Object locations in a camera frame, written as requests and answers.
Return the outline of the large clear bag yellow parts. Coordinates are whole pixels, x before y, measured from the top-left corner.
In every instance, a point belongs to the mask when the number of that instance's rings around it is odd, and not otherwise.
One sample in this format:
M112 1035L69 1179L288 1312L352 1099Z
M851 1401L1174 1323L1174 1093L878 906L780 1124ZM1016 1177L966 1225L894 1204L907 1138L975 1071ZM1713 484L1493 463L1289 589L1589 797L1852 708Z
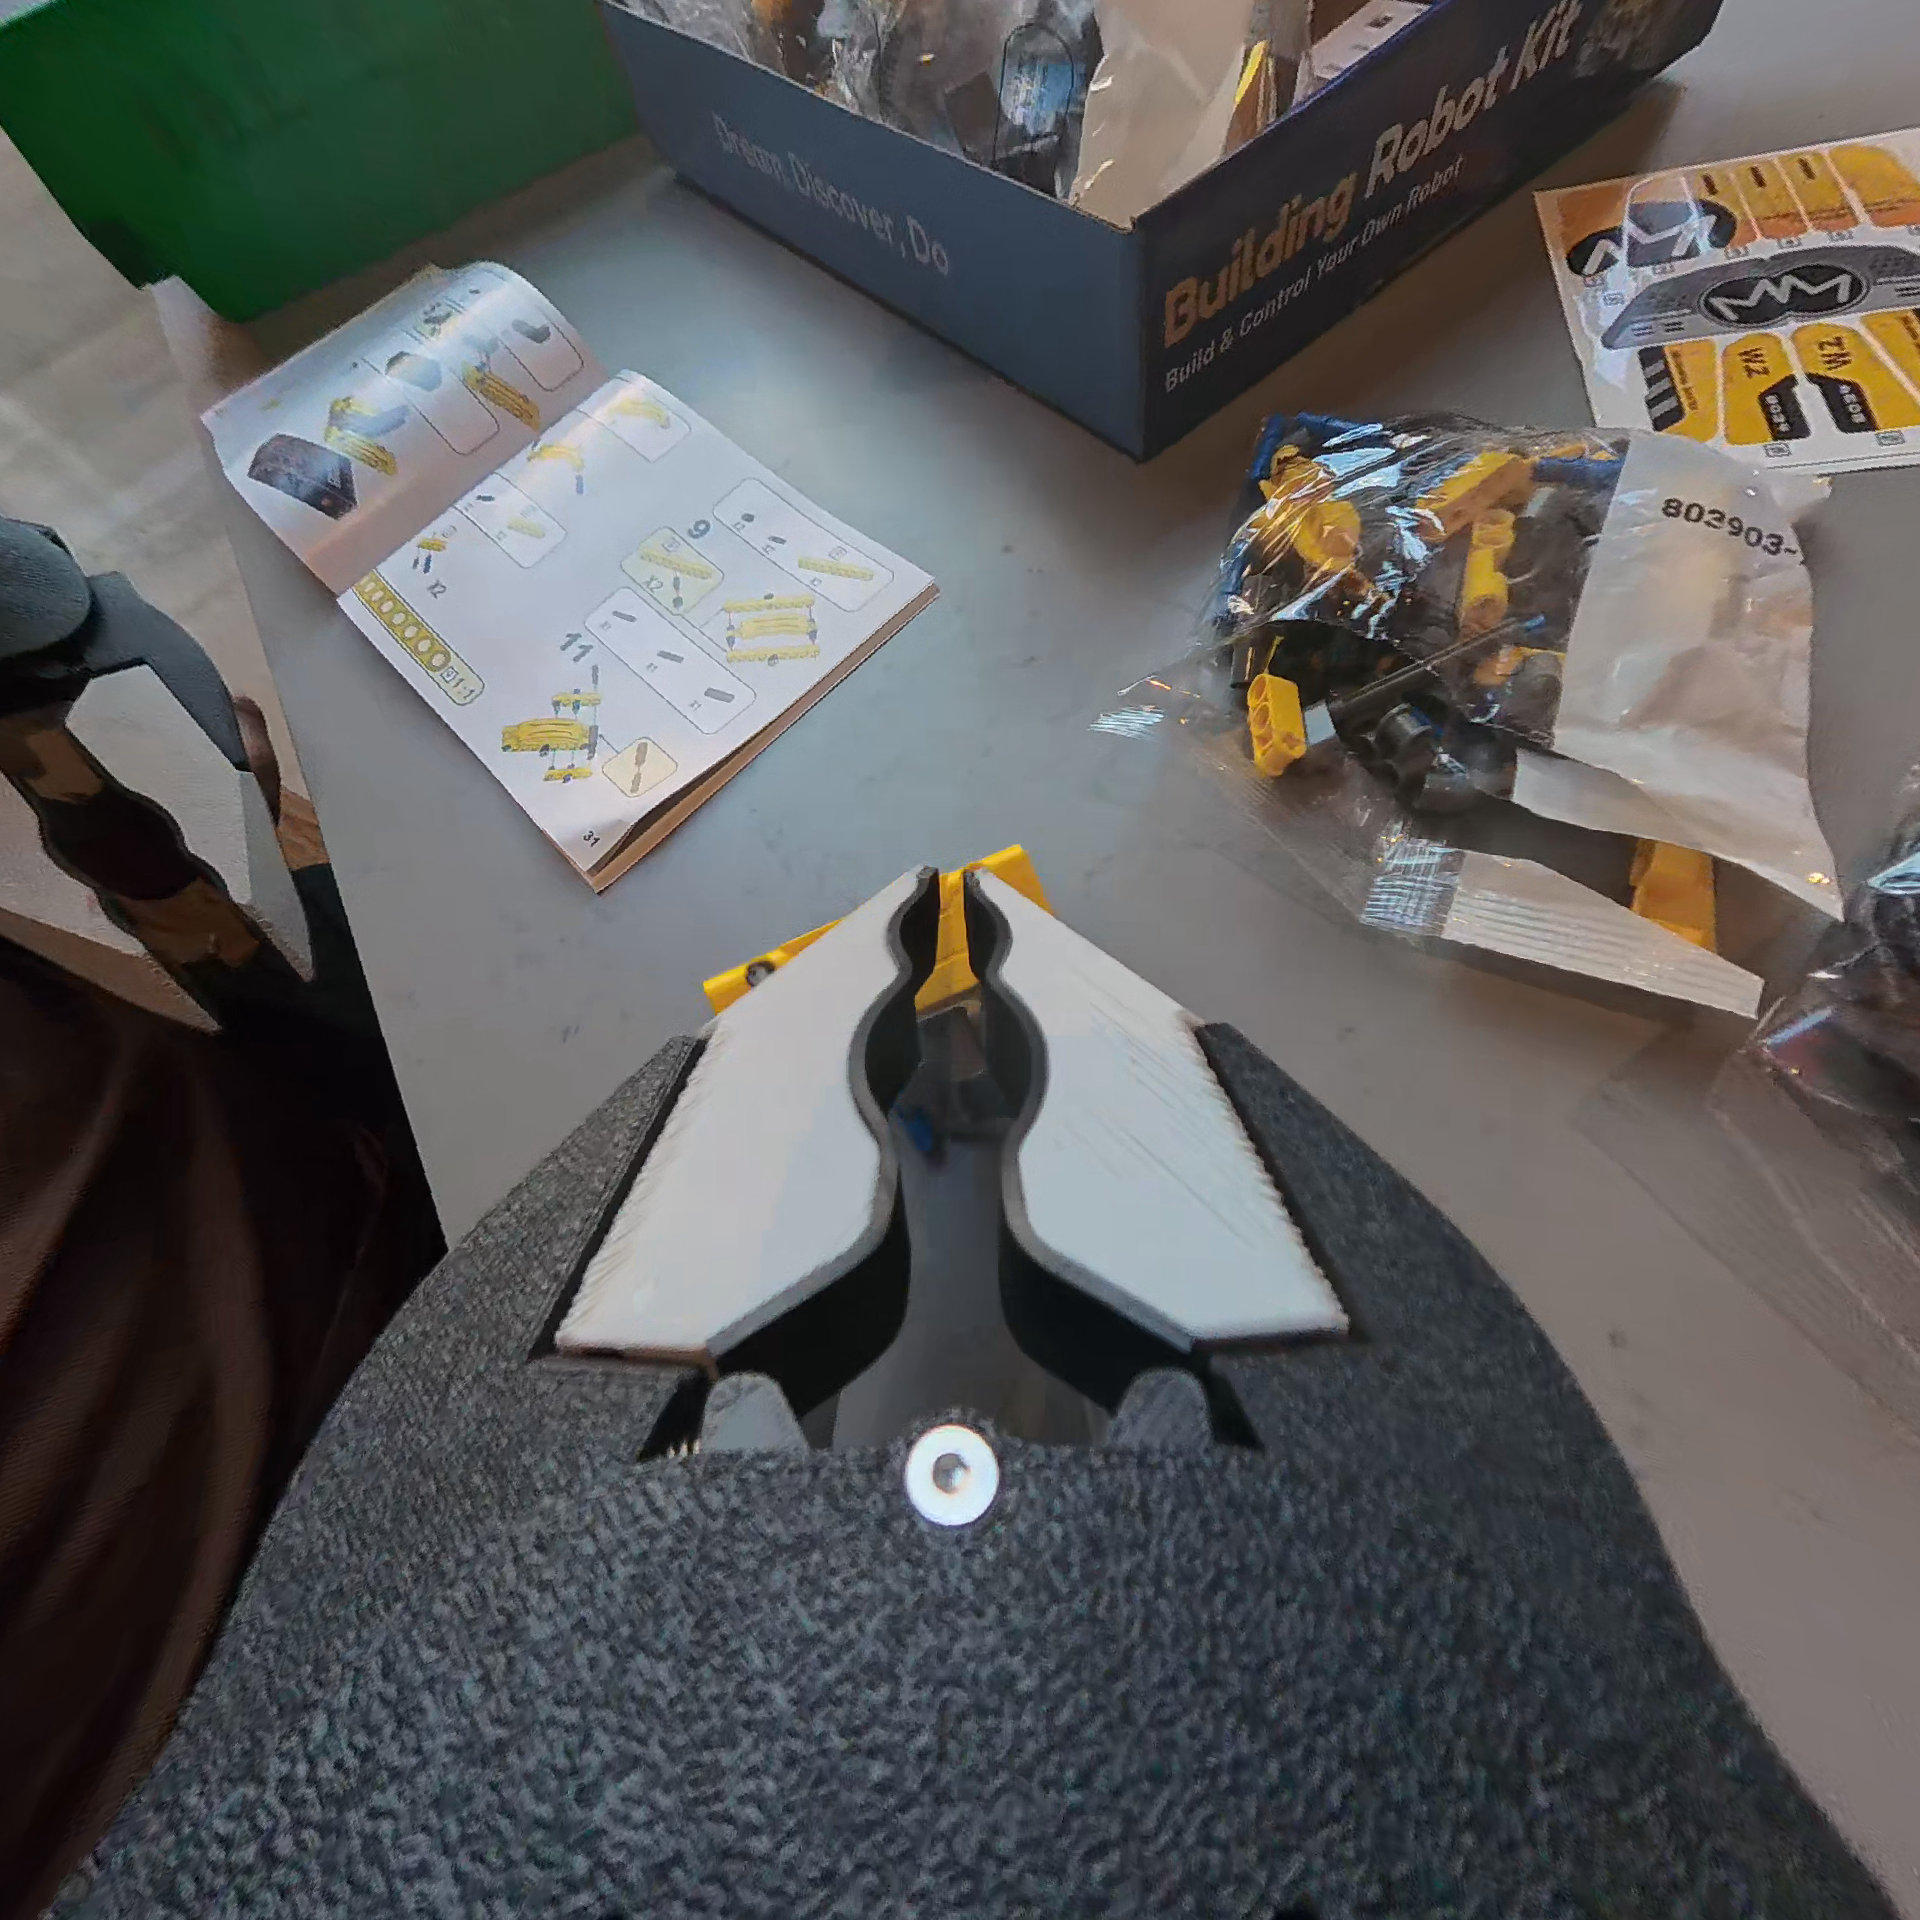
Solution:
M1132 231L1424 3L639 0L627 15Z

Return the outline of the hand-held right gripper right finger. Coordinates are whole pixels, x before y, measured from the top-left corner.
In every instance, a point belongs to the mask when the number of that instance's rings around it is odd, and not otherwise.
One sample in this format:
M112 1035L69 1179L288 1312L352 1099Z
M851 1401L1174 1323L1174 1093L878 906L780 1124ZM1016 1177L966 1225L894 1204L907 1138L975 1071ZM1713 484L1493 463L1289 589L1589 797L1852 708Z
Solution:
M1002 1312L1024 1357L1216 1357L1345 1338L1345 1306L1206 1059L1105 947L966 881L1002 1146Z

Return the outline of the grey desk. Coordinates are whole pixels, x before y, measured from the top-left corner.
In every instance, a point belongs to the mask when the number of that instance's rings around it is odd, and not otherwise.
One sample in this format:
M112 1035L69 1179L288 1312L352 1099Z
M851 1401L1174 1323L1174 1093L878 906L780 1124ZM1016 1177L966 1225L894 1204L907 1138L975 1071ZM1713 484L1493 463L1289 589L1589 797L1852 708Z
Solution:
M676 1035L422 1277L263 1532L69 1917L1899 1917L1724 1674L1519 1298L1228 1022L1119 1044L1117 1198L1278 1204L1345 1333L1180 1346L1026 1256L1045 1382L810 1449L894 1338L560 1357L615 1213L753 1198L794 1066L670 1165Z

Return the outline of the yellow beam panel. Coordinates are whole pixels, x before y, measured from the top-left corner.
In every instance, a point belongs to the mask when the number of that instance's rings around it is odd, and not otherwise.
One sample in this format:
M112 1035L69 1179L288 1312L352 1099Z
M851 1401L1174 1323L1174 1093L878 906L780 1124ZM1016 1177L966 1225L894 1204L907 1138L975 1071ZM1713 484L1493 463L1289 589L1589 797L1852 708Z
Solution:
M1016 898L1050 909L1045 886L1026 856L1024 844L997 849L977 863L966 863L958 869L940 869L940 909L937 909L937 947L934 971L914 994L914 1012L937 1012L947 1003L958 1003L977 992L975 963L970 963L970 926L966 926L966 874L985 869L1004 881ZM799 960L806 947L815 947L833 926L815 926L806 933L794 933L743 963L726 974L704 979L704 1002L711 1012L726 1012L740 994L750 994L767 974L780 974L787 960Z

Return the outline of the white instruction booklet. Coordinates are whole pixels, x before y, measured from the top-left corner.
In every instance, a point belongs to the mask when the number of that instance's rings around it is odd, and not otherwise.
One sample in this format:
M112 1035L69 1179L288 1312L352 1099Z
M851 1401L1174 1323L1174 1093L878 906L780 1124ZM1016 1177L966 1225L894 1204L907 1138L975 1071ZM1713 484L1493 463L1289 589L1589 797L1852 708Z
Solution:
M491 261L414 274L200 425L592 895L937 596Z

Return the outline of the bag of yellow blue parts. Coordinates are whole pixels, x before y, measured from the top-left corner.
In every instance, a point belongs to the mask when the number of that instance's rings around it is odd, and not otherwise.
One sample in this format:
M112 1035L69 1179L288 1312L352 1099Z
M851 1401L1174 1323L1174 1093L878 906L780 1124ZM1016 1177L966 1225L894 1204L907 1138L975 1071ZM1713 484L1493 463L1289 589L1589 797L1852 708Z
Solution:
M1199 634L1092 732L1190 751L1367 928L1755 1020L1724 869L1838 921L1824 502L1649 430L1271 411Z

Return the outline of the grey angled connector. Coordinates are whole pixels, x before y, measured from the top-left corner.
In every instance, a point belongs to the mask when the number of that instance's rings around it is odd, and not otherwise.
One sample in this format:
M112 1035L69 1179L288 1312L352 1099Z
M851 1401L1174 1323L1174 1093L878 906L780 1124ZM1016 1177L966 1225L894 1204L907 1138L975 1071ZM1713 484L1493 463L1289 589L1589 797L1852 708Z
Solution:
M923 1103L947 1150L1004 1138L1011 1106L985 1066L977 1010L970 1002L920 1020L920 1064L898 1099Z

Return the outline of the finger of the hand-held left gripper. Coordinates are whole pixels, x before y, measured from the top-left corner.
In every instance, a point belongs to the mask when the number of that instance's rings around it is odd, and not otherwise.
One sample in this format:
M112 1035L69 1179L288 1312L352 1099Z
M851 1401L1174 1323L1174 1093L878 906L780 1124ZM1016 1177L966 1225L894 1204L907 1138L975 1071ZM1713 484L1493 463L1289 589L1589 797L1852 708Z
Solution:
M90 797L0 781L0 933L90 989L218 1034L192 992L229 928L229 888L152 797L109 781Z
M149 669L119 669L86 684L69 714L69 736L171 822L181 849L217 874L254 933L313 979L306 901L283 863L268 801L246 768L192 722L192 714Z

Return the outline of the blue cardboard kit box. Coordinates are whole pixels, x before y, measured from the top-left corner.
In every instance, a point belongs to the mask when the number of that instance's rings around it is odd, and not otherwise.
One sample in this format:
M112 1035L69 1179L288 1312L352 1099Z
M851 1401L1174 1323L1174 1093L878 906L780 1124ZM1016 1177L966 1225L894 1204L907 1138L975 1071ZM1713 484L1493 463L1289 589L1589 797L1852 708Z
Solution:
M1431 3L1135 231L602 15L676 180L1147 463L1597 133L1719 3Z

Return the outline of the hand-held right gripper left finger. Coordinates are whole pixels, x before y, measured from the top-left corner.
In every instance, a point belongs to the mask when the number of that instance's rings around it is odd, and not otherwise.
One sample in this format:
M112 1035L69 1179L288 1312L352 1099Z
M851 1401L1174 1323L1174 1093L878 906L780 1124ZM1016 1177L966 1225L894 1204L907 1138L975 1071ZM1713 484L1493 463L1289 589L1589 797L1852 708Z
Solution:
M934 869L717 1012L560 1315L560 1357L869 1363L907 1321L894 1106L923 1064Z

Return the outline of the bag of red black parts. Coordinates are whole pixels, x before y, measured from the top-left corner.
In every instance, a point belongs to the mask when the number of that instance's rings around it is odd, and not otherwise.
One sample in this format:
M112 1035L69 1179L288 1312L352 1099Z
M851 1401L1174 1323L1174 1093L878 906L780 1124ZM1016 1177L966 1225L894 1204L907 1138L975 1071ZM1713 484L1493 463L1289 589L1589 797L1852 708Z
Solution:
M1908 1204L1920 1187L1920 778L1869 874L1843 898L1810 974L1781 994L1755 1064L1824 1138L1838 1138Z

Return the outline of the person's brown sweater torso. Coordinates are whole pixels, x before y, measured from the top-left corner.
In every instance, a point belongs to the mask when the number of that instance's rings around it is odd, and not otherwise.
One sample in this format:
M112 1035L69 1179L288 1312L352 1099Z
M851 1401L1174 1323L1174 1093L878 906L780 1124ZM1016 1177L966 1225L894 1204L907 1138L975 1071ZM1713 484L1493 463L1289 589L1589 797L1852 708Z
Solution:
M4 947L4 1917L152 1768L329 1404L438 1256L366 1012L296 989L192 1034Z

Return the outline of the yellow grey sticker sheet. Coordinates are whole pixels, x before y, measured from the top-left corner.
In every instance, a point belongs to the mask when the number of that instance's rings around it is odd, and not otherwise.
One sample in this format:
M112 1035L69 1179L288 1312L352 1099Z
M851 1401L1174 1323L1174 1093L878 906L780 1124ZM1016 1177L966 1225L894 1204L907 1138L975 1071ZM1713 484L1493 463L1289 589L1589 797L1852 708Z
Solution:
M1920 133L1534 196L1597 425L1843 474L1920 459Z

